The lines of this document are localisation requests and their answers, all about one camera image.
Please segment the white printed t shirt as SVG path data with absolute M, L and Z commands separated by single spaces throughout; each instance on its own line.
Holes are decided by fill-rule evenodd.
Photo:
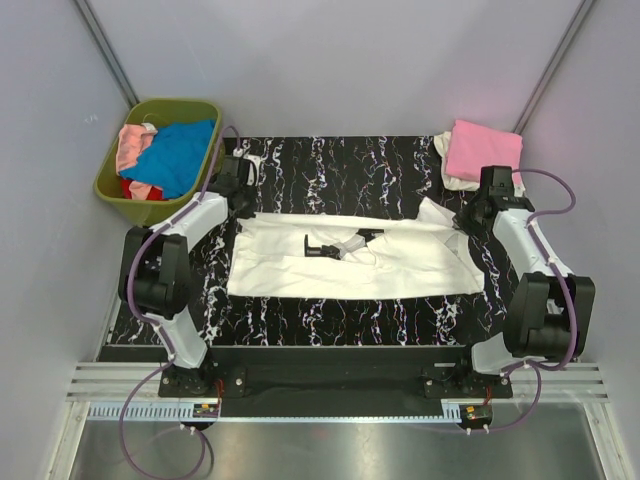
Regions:
M 241 297 L 397 300 L 484 289 L 469 238 L 428 198 L 414 219 L 259 213 L 241 221 L 227 291 Z

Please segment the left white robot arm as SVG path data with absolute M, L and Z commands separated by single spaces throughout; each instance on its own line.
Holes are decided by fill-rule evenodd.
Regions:
M 207 347 L 189 313 L 191 250 L 215 227 L 255 211 L 259 162 L 237 149 L 224 158 L 206 190 L 174 215 L 151 227 L 133 227 L 122 254 L 118 295 L 130 312 L 149 324 L 182 369 L 181 384 L 196 396 L 215 386 L 216 372 L 204 364 Z

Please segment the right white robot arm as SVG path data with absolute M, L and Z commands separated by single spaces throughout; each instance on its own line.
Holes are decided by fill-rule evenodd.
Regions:
M 538 223 L 573 210 L 576 195 L 557 175 L 532 169 L 532 174 L 556 181 L 569 196 L 564 208 L 537 211 L 527 197 L 515 194 L 518 172 L 507 166 L 483 167 L 478 190 L 454 216 L 454 226 L 471 237 L 492 234 L 519 275 L 502 332 L 473 344 L 469 362 L 454 371 L 455 387 L 470 397 L 488 387 L 490 375 L 506 377 L 524 366 L 561 370 L 586 343 L 595 284 L 559 259 Z

